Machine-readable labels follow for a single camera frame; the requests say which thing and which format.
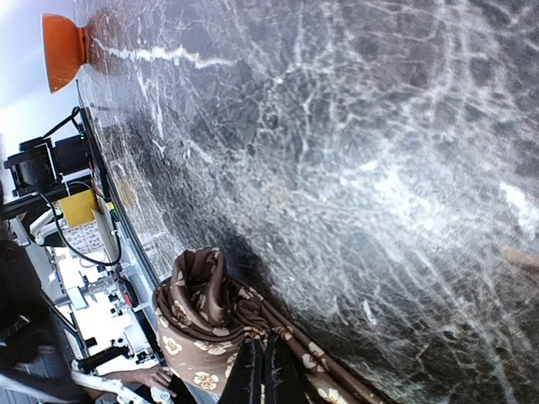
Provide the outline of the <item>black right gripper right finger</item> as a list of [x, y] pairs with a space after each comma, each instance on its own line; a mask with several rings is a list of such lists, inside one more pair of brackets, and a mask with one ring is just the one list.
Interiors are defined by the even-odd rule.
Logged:
[[307, 404], [296, 366], [286, 342], [269, 337], [264, 358], [264, 396], [269, 404]]

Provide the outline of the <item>bare human hand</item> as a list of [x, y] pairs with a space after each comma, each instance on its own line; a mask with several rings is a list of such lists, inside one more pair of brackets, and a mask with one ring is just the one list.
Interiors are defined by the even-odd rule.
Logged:
[[[176, 397], [177, 394], [170, 389], [173, 380], [172, 372], [166, 366], [155, 366], [150, 369], [134, 369], [115, 371], [103, 375], [107, 380], [120, 380], [123, 385], [128, 387], [152, 387], [160, 391], [166, 391], [171, 397]], [[106, 400], [116, 402], [116, 394], [108, 391], [100, 391], [88, 387], [83, 387], [85, 392], [92, 400]]]

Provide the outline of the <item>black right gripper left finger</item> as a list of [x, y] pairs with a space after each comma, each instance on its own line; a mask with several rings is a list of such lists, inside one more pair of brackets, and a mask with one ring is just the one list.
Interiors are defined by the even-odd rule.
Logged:
[[257, 339], [246, 339], [232, 367], [219, 404], [260, 404], [264, 356]]

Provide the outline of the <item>brown floral tie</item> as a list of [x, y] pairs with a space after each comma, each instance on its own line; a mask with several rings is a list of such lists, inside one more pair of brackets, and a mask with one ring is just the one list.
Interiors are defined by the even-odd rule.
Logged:
[[384, 403], [386, 398], [349, 372], [260, 293], [227, 273], [216, 247], [188, 249], [155, 290], [157, 341], [172, 373], [221, 395], [242, 343], [267, 348], [276, 334], [296, 359], [309, 402]]

